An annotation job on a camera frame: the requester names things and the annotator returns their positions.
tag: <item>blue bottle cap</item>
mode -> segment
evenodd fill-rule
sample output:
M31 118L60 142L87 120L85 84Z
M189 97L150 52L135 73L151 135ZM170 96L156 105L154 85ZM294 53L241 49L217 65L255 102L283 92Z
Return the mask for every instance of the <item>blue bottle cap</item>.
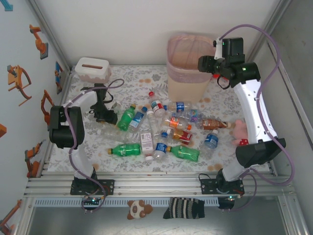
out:
M145 113L147 112L148 108L146 106L143 106L141 110Z

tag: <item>pink stuffed toy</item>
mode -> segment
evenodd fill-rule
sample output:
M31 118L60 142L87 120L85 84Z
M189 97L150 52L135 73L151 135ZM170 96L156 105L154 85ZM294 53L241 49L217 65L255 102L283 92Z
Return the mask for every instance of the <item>pink stuffed toy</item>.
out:
M233 130L233 136L236 138L232 141L232 144L235 146L238 145L247 145L248 143L248 129L246 123L241 120L235 121L235 128Z

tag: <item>green soda bottle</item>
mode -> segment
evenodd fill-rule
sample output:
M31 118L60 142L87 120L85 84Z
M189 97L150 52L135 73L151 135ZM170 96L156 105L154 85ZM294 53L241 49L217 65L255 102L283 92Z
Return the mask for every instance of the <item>green soda bottle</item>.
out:
M120 144L115 148L109 148L108 154L114 154L120 157L126 157L130 155L140 155L140 144L139 143L127 143Z
M200 154L199 150L187 148L185 146L175 146L175 147L168 146L166 151L173 153L178 158L190 160L193 162L198 161L198 156Z
M121 129L122 131L128 130L128 126L135 116L135 108L136 105L132 104L130 108L125 110L125 112L123 113L121 120L117 124L118 128Z

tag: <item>table surface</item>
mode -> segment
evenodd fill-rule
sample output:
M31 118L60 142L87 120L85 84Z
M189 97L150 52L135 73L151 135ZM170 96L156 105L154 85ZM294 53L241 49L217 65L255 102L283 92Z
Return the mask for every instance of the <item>table surface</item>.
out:
M151 108L148 101L149 91L154 91L160 97L163 104L169 102L167 88L167 71L165 66L113 66L112 76L109 82L123 78L125 84L117 89L110 90L114 100L122 104L123 112L131 104L135 103L138 109L142 106ZM83 87L93 87L92 83L83 82L73 71L71 73L70 88L67 100L77 96ZM207 118L234 122L236 119L244 119L240 102L233 89L222 90L211 79L207 89L199 103L195 105ZM218 137L219 144L215 150L206 154L200 154L198 162L191 162L176 158L173 154L167 155L158 161L148 163L144 156L118 157L107 154L107 149L121 143L105 140L97 134L97 130L104 128L103 124L97 123L93 114L83 114L85 126L85 151L96 171L104 172L204 172L217 171L228 165L235 158L236 147L231 144L234 139L231 135L232 129L220 129ZM192 124L191 133L193 138L189 147L200 149L208 131L198 129ZM141 130L149 128L148 120L144 120ZM172 142L171 146L180 145ZM259 171L270 171L268 164L258 166ZM68 160L68 152L59 149L56 145L52 148L48 171L73 171Z

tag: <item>plastic bag liner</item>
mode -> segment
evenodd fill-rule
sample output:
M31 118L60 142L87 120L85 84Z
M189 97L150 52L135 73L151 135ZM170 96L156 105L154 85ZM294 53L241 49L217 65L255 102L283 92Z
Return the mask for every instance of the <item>plastic bag liner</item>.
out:
M167 72L179 83L203 83L209 81L210 73L198 71L198 60L203 55L215 54L213 40L205 36L175 35L167 45Z

